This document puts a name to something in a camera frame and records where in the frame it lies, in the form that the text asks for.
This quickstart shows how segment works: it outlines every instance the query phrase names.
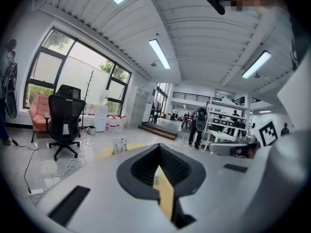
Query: black office chair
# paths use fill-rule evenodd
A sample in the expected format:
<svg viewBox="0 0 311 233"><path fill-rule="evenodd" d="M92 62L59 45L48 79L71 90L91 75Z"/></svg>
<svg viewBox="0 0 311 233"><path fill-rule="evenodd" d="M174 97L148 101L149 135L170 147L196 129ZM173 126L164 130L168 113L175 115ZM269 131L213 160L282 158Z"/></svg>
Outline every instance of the black office chair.
<svg viewBox="0 0 311 233"><path fill-rule="evenodd" d="M56 95L64 96L67 99L81 99L81 89L62 84L58 88Z"/></svg>
<svg viewBox="0 0 311 233"><path fill-rule="evenodd" d="M80 146L80 142L74 142L73 140L79 134L79 116L85 107L86 102L79 99L67 99L60 95L49 96L49 108L51 114L50 126L48 124L48 113L46 113L45 122L47 132L51 138L56 140L55 143L49 143L51 146L59 146L59 149L54 155L54 160L57 161L57 155L63 148L69 149L74 153L74 157L77 158L78 154L74 151L70 145L77 144ZM68 125L69 134L63 134L64 125Z"/></svg>

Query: wooden step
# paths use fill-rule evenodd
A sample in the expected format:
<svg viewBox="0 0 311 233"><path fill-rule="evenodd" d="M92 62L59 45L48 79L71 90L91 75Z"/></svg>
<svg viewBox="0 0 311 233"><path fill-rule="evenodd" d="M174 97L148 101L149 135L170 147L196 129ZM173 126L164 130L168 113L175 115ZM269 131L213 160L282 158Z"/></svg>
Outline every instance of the wooden step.
<svg viewBox="0 0 311 233"><path fill-rule="evenodd" d="M140 129L142 129L142 130L148 131L150 133L162 136L162 137L170 139L170 140L175 140L176 137L177 137L177 134L176 135L172 135L171 133L165 133L165 132L163 132L161 130L158 130L158 129L154 128L154 127L149 127L148 125L145 125L145 124L139 125L138 127Z"/></svg>
<svg viewBox="0 0 311 233"><path fill-rule="evenodd" d="M147 123L143 123L144 126L147 126L147 127L150 127L150 128L153 128L157 131L161 131L161 132L164 132L166 134L170 134L172 136L176 136L177 137L177 132L175 131L171 131L171 130L168 130L160 125L157 125L155 123L150 123L150 122L147 122Z"/></svg>

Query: floor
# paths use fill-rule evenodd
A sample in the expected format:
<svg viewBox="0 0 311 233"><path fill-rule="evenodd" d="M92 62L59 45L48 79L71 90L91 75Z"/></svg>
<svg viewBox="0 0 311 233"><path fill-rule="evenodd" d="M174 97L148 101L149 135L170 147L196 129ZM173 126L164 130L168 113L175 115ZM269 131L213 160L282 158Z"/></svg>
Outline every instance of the floor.
<svg viewBox="0 0 311 233"><path fill-rule="evenodd" d="M190 133L189 127L186 129L186 125L181 128L181 124L183 123L182 121L177 121L174 120L168 120L168 119L163 119L163 118L158 118L157 121L153 121L153 123L162 126L168 130L175 131L178 134L178 137L184 136L184 133Z"/></svg>
<svg viewBox="0 0 311 233"><path fill-rule="evenodd" d="M158 121L161 125L167 122L173 123L173 127L178 127L181 122L169 121L161 119ZM66 164L70 159L74 159L73 154L65 149L58 155L58 161L55 162L53 155L57 150L57 147L51 149L48 148L49 142L54 142L48 134L41 133L35 135L34 145L30 143L33 131L30 129L18 129L18 128L8 128L8 131L12 137L18 142L20 146L27 145L30 148L38 148L33 154L32 160L30 162L29 168L27 170L26 179L31 190L43 189L46 190L49 186L55 185L60 181L60 177L50 177L50 173L54 175L61 175L65 170ZM79 153L79 159L75 166L77 169L87 165L88 163L94 161L98 156L101 156L103 151L112 149L112 139L113 137L126 136L127 144L138 146L138 145L151 145L154 143L168 143L175 144L178 146L183 146L188 148L188 133L178 131L179 136L174 140L169 140L158 135L154 135L147 131L141 129L124 129L122 132L103 132L97 133L96 135L82 134L83 138L77 138L77 141L83 139L83 144L81 142L80 147L72 146L74 150ZM27 147L17 147L14 144L7 147L2 145L0 151L0 167L4 174L5 179L9 183L12 191L29 201L33 198L42 196L39 195L28 195L28 188L24 180L24 172L27 167L28 161L31 157L33 151ZM69 170L64 178L72 174L75 170Z"/></svg>

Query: white desk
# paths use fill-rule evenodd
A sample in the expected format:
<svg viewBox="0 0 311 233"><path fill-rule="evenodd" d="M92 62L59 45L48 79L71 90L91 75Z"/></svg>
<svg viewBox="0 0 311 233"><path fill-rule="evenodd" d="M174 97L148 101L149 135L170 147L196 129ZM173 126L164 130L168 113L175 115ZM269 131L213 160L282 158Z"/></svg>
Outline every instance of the white desk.
<svg viewBox="0 0 311 233"><path fill-rule="evenodd" d="M207 133L208 133L208 137L207 137L207 142L205 144L204 150L206 150L210 144L209 138L211 134L215 137L215 142L218 142L218 139L232 141L232 142L235 142L237 140L235 137L231 135L228 135L225 133L218 133L217 131L214 131L214 130L207 130Z"/></svg>

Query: railing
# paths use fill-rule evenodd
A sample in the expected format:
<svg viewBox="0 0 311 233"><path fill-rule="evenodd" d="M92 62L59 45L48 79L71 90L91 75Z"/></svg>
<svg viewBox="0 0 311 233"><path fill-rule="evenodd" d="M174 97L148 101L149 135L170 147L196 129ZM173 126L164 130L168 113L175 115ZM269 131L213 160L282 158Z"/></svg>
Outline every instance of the railing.
<svg viewBox="0 0 311 233"><path fill-rule="evenodd" d="M192 101L203 102L203 103L207 103L211 99L211 97L209 96L202 96L198 94L183 93L183 92L173 92L173 98L192 100ZM222 99L214 98L214 97L212 97L212 99L217 100L217 101L222 100Z"/></svg>
<svg viewBox="0 0 311 233"><path fill-rule="evenodd" d="M256 99L256 98L251 98L251 103L257 103L257 102L260 102L261 100L259 99ZM241 97L239 99L236 99L233 101L236 105L245 105L245 97Z"/></svg>

